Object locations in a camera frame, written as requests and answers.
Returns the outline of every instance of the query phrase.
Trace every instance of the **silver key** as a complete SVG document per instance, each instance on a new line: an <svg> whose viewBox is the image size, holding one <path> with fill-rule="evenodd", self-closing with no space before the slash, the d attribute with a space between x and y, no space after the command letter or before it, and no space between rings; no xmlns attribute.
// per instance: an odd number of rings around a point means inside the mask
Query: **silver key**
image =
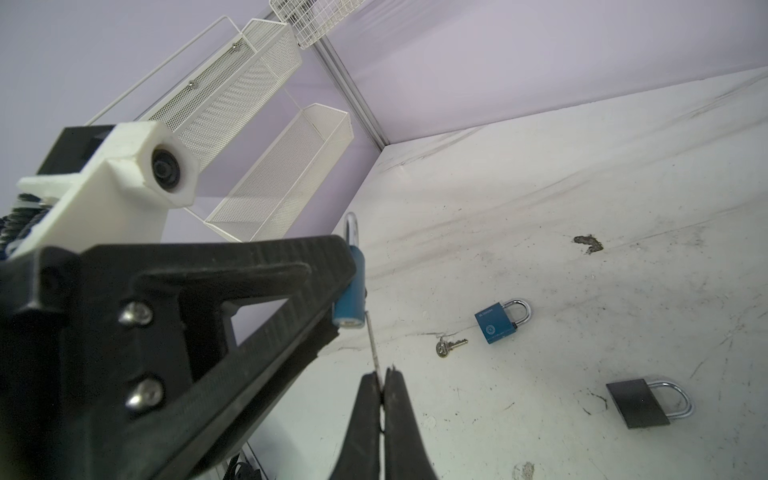
<svg viewBox="0 0 768 480"><path fill-rule="evenodd" d="M467 343L467 340L459 340L458 342L446 342L443 339L440 339L439 342L437 342L437 346L435 347L435 350L437 351L437 355L444 359L446 356L448 356L448 353L456 348L457 346L462 346L465 343Z"/></svg>

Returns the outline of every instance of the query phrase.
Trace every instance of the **white marble tabletop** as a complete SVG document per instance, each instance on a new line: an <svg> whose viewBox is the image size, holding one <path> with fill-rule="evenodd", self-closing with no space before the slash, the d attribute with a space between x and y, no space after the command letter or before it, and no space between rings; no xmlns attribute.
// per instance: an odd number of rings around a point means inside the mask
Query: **white marble tabletop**
<svg viewBox="0 0 768 480"><path fill-rule="evenodd" d="M766 121L759 69L384 150L349 209L440 478L765 478ZM487 344L512 297L533 319ZM328 478L371 369L365 330L321 352L253 437L268 474ZM640 377L697 411L628 430L605 384Z"/></svg>

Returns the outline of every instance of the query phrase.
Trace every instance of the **key head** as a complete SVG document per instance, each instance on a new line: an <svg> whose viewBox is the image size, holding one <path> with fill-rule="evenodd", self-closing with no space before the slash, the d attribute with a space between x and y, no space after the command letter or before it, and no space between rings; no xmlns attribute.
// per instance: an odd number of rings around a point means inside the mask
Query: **key head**
<svg viewBox="0 0 768 480"><path fill-rule="evenodd" d="M440 340L437 342L437 346L435 347L435 351L437 352L437 355L444 359L446 356L448 356L448 344L445 343L445 340Z"/></svg>

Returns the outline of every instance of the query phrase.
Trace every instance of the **white mesh basket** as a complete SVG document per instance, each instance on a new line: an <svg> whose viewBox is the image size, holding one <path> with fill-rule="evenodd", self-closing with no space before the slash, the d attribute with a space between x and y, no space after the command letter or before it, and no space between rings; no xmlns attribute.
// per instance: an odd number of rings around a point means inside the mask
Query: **white mesh basket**
<svg viewBox="0 0 768 480"><path fill-rule="evenodd" d="M270 0L275 15L296 28L301 48L320 40L363 0Z"/></svg>
<svg viewBox="0 0 768 480"><path fill-rule="evenodd" d="M345 111L304 108L205 224L230 241L282 238L353 138Z"/></svg>
<svg viewBox="0 0 768 480"><path fill-rule="evenodd" d="M166 73L162 67L224 20L232 24L236 32L233 38L228 37L230 40L223 47L183 81L174 82L176 86L170 93L139 117L121 120L163 121L195 153L200 169L207 167L301 65L296 38L288 24L253 19L239 31L228 17L219 18L89 124L145 81L162 78Z"/></svg>

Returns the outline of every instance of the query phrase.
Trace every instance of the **wire basket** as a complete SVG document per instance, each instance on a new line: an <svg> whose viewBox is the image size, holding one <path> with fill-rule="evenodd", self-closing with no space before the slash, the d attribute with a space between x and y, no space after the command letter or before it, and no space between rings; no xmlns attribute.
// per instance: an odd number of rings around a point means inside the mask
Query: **wire basket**
<svg viewBox="0 0 768 480"><path fill-rule="evenodd" d="M296 28L301 48L320 40L364 0L270 0L275 15Z"/></svg>
<svg viewBox="0 0 768 480"><path fill-rule="evenodd" d="M234 242L282 238L353 138L347 112L304 108L205 224Z"/></svg>
<svg viewBox="0 0 768 480"><path fill-rule="evenodd" d="M173 83L175 87L165 88L170 93L152 107L138 117L121 119L163 121L197 156L200 170L207 167L301 65L296 38L288 24L253 19L240 31L228 17L219 18L88 124L100 119L145 81L160 78L162 82L167 73L162 67L185 50L193 50L196 41L202 41L203 35L220 23L226 24L224 20L230 21L234 37L227 36L229 40L223 47L218 43L206 61L184 80Z"/></svg>

